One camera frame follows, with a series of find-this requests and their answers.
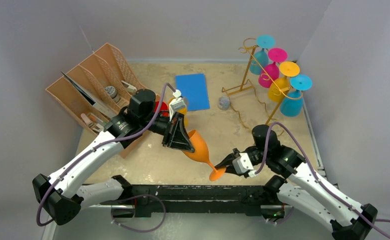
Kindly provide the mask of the orange wine glass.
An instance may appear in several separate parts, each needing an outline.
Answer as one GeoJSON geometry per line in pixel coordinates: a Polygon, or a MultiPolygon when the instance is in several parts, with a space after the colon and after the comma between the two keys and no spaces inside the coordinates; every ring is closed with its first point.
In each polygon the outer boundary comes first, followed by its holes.
{"type": "Polygon", "coordinates": [[[190,143],[193,145],[194,152],[182,151],[189,159],[201,162],[209,165],[212,168],[212,172],[209,176],[210,181],[216,181],[222,177],[226,171],[226,168],[216,168],[209,157],[209,148],[206,141],[197,130],[192,130],[188,133],[190,143]]]}

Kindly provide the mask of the red wine glass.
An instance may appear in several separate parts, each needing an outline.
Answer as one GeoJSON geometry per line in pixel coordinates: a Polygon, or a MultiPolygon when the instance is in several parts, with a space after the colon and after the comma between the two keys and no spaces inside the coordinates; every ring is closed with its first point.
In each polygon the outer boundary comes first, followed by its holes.
{"type": "Polygon", "coordinates": [[[159,101],[156,101],[155,102],[155,108],[154,108],[154,112],[156,112],[156,110],[159,109],[159,113],[158,113],[158,116],[164,116],[164,117],[168,117],[169,116],[169,108],[168,108],[168,105],[165,103],[165,102],[159,102],[159,101]]]}

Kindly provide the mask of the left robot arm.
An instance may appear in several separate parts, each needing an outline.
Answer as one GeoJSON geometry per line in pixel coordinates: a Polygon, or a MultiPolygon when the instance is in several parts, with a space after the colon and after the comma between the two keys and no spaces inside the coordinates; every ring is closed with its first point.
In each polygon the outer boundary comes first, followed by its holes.
{"type": "Polygon", "coordinates": [[[37,225],[41,212],[45,211],[52,222],[63,225],[72,220],[83,208],[115,200],[127,204],[132,197],[130,184],[122,176],[115,176],[105,183],[85,185],[85,181],[111,157],[126,150],[145,132],[161,135],[167,148],[194,153],[195,147],[185,129],[181,109],[187,100],[179,90],[173,91],[168,115],[162,115],[156,106],[156,94],[140,89],[129,103],[112,117],[93,142],[61,169],[50,175],[37,175],[33,181],[37,209],[37,225]]]}

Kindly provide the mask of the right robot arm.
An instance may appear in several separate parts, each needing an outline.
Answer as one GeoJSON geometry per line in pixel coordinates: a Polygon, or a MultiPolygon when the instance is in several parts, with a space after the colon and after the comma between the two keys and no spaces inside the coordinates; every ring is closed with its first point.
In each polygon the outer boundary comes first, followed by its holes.
{"type": "Polygon", "coordinates": [[[268,167],[274,176],[264,185],[267,202],[280,201],[302,211],[325,226],[335,240],[367,237],[377,217],[373,205],[342,193],[317,173],[303,152],[282,145],[268,125],[257,125],[251,133],[254,145],[244,151],[233,149],[216,168],[253,178],[268,167]]]}

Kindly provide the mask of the teal wine glass front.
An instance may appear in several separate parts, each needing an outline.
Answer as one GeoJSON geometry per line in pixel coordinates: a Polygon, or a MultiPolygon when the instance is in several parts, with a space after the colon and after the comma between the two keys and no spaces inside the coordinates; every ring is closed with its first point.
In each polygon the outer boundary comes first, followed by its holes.
{"type": "Polygon", "coordinates": [[[303,91],[312,87],[312,80],[309,76],[299,74],[290,79],[290,85],[294,89],[287,94],[280,106],[280,112],[287,117],[295,117],[300,114],[303,107],[303,91]]]}

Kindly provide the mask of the teal wine glass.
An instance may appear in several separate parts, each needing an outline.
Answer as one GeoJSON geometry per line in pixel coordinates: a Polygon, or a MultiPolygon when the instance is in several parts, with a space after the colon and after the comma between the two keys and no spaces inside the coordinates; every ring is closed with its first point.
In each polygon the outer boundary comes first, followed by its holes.
{"type": "Polygon", "coordinates": [[[309,76],[299,74],[290,79],[290,85],[294,89],[287,94],[280,106],[280,112],[287,117],[295,117],[300,114],[303,107],[303,91],[312,87],[312,80],[309,76]]]}
{"type": "Polygon", "coordinates": [[[260,75],[263,68],[269,63],[266,49],[270,49],[275,45],[275,39],[271,35],[263,34],[257,37],[256,44],[261,47],[261,50],[253,55],[256,60],[252,60],[249,70],[254,75],[260,75]]]}

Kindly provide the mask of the yellow wine glass on rack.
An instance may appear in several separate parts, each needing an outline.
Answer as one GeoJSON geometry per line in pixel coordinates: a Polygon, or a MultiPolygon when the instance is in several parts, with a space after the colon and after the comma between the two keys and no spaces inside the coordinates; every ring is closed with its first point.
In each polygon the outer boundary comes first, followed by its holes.
{"type": "Polygon", "coordinates": [[[276,103],[286,97],[291,88],[289,78],[299,75],[300,67],[292,61],[284,61],[280,64],[278,70],[282,77],[273,80],[268,91],[269,99],[276,103]]]}

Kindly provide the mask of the magenta wine glass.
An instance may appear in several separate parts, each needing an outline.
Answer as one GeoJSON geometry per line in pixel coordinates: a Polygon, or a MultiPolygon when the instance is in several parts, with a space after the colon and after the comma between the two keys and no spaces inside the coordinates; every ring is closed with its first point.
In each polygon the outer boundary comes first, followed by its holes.
{"type": "Polygon", "coordinates": [[[284,49],[272,48],[268,51],[268,58],[272,63],[266,65],[261,72],[258,83],[264,88],[270,88],[272,80],[279,78],[280,71],[277,64],[287,60],[288,54],[284,49]]]}

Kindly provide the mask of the teal wine glass rear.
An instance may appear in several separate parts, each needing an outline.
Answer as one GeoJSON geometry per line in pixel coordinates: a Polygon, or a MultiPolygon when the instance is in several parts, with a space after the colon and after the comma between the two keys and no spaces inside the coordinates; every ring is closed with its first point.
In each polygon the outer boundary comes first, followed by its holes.
{"type": "Polygon", "coordinates": [[[263,34],[257,37],[256,44],[261,47],[261,50],[253,55],[256,60],[252,60],[249,70],[254,75],[260,75],[263,68],[269,63],[266,49],[270,49],[275,45],[275,39],[271,35],[263,34]]]}

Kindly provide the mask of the blue rectangular card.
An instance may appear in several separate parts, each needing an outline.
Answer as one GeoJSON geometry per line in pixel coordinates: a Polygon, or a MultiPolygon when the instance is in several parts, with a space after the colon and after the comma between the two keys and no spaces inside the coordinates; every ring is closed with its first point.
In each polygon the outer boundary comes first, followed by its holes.
{"type": "Polygon", "coordinates": [[[188,101],[189,112],[210,109],[204,73],[176,75],[175,83],[182,96],[188,101]]]}

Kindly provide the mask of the small clear glitter ball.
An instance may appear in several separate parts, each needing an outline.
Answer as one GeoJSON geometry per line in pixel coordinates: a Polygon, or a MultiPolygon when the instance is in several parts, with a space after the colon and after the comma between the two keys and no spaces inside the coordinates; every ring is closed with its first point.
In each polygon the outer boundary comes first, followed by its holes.
{"type": "Polygon", "coordinates": [[[230,108],[230,98],[228,96],[222,96],[218,99],[218,108],[220,110],[228,110],[230,108]]]}

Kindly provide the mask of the white stapler in organizer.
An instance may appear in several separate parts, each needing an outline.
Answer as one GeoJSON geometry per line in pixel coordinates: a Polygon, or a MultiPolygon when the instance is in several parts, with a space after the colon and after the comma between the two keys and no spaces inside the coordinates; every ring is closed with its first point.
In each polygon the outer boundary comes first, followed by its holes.
{"type": "Polygon", "coordinates": [[[137,91],[137,88],[134,85],[123,80],[121,81],[121,83],[129,94],[134,94],[137,91]]]}

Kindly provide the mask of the dark folder in organizer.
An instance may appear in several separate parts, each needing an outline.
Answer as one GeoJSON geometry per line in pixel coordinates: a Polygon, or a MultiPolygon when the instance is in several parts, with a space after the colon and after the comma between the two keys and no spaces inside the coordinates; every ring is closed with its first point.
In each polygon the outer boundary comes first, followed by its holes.
{"type": "Polygon", "coordinates": [[[97,109],[99,112],[101,112],[108,118],[114,116],[113,113],[110,111],[109,107],[106,106],[98,97],[90,93],[87,89],[85,89],[83,86],[71,79],[64,72],[61,71],[61,73],[65,77],[65,79],[67,79],[71,83],[71,85],[76,88],[77,91],[91,104],[91,106],[93,106],[95,109],[97,109]]]}

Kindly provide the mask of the pink desk file organizer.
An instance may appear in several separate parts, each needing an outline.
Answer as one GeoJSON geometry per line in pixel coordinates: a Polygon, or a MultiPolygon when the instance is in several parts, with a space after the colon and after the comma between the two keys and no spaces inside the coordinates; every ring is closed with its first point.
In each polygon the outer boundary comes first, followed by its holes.
{"type": "MultiPolygon", "coordinates": [[[[66,74],[98,97],[115,114],[129,103],[132,96],[126,91],[121,81],[134,85],[137,90],[145,88],[137,79],[122,52],[110,43],[94,51],[66,74]],[[121,97],[117,103],[106,93],[105,87],[107,86],[114,86],[117,89],[121,97]]],[[[93,136],[99,134],[98,125],[110,120],[91,106],[63,75],[47,87],[46,91],[93,136]]]]}

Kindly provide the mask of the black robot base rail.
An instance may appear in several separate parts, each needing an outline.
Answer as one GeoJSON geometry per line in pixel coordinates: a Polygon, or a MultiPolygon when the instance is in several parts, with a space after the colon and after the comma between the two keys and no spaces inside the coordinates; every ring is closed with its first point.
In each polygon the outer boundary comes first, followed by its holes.
{"type": "Polygon", "coordinates": [[[290,206],[276,195],[271,181],[265,185],[154,185],[125,184],[124,193],[105,205],[134,207],[137,218],[152,213],[244,214],[277,221],[290,206]]]}

